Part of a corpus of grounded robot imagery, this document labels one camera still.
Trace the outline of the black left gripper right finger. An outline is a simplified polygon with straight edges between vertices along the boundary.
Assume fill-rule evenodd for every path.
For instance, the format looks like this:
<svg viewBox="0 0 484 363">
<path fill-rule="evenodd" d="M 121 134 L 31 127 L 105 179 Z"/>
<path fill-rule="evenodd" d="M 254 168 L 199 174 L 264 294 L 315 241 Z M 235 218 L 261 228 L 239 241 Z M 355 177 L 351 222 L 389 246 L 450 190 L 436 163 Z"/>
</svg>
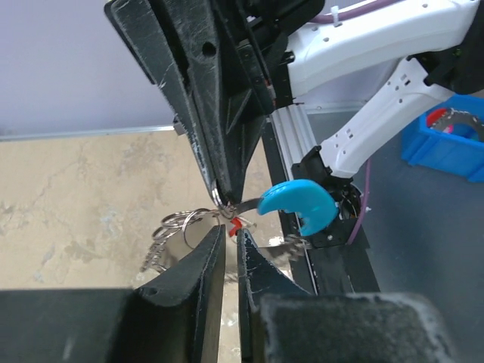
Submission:
<svg viewBox="0 0 484 363">
<path fill-rule="evenodd" d="M 311 295 L 237 233 L 243 362 L 456 362 L 435 307 L 412 293 Z"/>
</svg>

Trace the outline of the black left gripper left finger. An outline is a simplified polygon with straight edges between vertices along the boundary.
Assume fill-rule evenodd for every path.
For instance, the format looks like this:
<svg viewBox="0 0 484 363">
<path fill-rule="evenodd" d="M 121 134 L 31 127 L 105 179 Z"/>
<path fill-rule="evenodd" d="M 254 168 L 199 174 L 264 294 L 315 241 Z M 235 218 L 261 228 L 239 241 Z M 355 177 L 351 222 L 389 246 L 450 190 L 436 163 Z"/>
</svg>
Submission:
<svg viewBox="0 0 484 363">
<path fill-rule="evenodd" d="M 133 288 L 4 290 L 3 362 L 215 362 L 224 226 Z"/>
</svg>

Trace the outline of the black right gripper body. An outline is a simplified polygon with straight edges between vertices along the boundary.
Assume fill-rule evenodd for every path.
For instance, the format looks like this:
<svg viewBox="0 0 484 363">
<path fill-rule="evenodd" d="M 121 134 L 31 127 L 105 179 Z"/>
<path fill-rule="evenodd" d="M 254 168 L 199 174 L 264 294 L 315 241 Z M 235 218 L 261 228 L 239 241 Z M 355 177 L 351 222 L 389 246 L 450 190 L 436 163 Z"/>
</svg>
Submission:
<svg viewBox="0 0 484 363">
<path fill-rule="evenodd" d="M 324 7 L 323 1 L 212 1 L 222 46 L 222 100 L 228 117 L 269 115 L 292 104 L 289 36 Z"/>
</svg>

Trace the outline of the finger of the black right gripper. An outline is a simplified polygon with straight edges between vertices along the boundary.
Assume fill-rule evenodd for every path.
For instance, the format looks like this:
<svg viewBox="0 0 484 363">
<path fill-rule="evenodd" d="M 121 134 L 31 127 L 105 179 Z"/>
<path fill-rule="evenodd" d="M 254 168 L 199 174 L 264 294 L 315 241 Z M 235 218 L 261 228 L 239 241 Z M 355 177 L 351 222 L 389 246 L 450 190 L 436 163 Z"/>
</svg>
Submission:
<svg viewBox="0 0 484 363">
<path fill-rule="evenodd" d="M 167 1 L 108 1 L 104 13 L 151 84 L 167 100 L 188 137 L 206 189 L 216 180 L 209 162 L 193 82 Z"/>
<path fill-rule="evenodd" d="M 227 106 L 222 100 L 222 46 L 212 1 L 167 2 L 189 62 L 193 98 L 219 192 L 223 201 L 238 203 L 264 116 L 227 116 Z"/>
</svg>

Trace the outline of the silver key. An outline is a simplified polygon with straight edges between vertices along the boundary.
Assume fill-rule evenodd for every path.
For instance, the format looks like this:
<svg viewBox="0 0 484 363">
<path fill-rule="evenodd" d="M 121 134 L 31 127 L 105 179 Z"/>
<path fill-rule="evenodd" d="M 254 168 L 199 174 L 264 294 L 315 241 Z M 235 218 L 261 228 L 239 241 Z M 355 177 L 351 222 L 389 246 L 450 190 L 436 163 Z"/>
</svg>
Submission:
<svg viewBox="0 0 484 363">
<path fill-rule="evenodd" d="M 210 193 L 212 200 L 219 214 L 226 219 L 232 220 L 240 215 L 240 210 L 229 202 L 222 200 L 222 194 L 219 192 L 219 186 L 216 180 L 211 183 Z"/>
</svg>

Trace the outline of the red key tag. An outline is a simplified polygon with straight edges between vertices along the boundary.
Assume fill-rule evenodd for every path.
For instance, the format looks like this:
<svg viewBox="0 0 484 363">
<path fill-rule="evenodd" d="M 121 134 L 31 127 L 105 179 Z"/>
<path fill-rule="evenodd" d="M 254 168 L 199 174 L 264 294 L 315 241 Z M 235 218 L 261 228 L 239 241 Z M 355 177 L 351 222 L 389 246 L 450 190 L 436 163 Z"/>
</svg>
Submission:
<svg viewBox="0 0 484 363">
<path fill-rule="evenodd" d="M 239 230 L 242 229 L 242 227 L 244 226 L 242 220 L 240 219 L 240 217 L 234 217 L 232 220 L 231 220 L 231 224 L 232 224 L 232 227 L 230 229 L 230 231 L 228 232 L 228 235 L 230 238 L 233 238 L 237 235 L 237 232 Z"/>
</svg>

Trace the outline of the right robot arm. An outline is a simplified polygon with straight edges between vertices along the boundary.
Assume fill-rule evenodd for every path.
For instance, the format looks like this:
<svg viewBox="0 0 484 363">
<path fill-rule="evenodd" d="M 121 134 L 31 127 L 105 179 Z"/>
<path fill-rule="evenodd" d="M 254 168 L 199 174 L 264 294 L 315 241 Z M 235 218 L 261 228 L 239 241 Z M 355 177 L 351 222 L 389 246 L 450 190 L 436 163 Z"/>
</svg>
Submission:
<svg viewBox="0 0 484 363">
<path fill-rule="evenodd" d="M 108 1 L 104 13 L 171 107 L 206 189 L 232 205 L 275 110 L 318 91 L 360 111 L 322 144 L 351 178 L 419 113 L 482 89 L 481 1 Z"/>
</svg>

